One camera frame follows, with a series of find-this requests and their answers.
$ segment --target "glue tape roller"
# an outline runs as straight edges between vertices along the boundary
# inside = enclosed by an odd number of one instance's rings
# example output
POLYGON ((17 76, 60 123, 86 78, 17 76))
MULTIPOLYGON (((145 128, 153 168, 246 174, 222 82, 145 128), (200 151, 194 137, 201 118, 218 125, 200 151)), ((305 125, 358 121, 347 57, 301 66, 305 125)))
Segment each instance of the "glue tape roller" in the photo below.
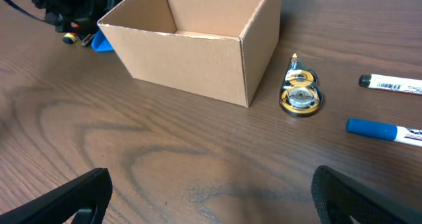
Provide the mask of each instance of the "glue tape roller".
POLYGON ((317 113, 324 103, 324 93, 318 85, 318 76, 306 69, 296 54, 290 59, 284 82, 280 88, 280 107, 295 117, 317 113))

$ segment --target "blue marker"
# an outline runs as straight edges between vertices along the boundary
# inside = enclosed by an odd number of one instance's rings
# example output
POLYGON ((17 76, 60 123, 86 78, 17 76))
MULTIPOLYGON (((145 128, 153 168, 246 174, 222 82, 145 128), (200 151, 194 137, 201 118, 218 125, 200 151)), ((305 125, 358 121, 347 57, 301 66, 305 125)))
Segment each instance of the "blue marker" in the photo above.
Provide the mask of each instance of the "blue marker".
POLYGON ((422 146, 422 130, 388 125, 363 119, 348 119, 346 131, 354 134, 422 146))

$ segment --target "black marker cap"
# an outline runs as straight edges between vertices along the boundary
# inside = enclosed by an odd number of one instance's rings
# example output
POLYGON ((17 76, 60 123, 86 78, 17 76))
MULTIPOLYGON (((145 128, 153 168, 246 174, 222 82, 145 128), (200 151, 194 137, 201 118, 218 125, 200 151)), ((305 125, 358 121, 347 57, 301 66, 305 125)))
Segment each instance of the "black marker cap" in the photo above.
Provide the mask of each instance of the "black marker cap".
POLYGON ((359 78, 359 85, 367 88, 369 84, 371 83, 371 78, 372 78, 371 75, 362 75, 359 78))

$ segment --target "open cardboard box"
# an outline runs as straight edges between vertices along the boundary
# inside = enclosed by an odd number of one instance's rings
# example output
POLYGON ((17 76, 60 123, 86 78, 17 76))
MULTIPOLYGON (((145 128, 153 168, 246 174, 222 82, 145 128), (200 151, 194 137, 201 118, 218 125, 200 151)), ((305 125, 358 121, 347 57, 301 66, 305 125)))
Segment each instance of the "open cardboard box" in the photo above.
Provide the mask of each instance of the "open cardboard box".
POLYGON ((282 0, 124 0, 98 21, 137 79, 248 107, 282 0))

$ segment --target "blue marker cap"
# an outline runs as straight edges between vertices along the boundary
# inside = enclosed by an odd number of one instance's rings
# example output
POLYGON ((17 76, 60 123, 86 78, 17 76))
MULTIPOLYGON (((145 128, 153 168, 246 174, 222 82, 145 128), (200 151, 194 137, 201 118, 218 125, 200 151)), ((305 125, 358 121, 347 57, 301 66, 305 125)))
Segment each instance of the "blue marker cap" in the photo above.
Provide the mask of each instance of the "blue marker cap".
POLYGON ((363 119, 348 119, 346 131, 372 138, 394 141, 397 135, 397 126, 363 119))

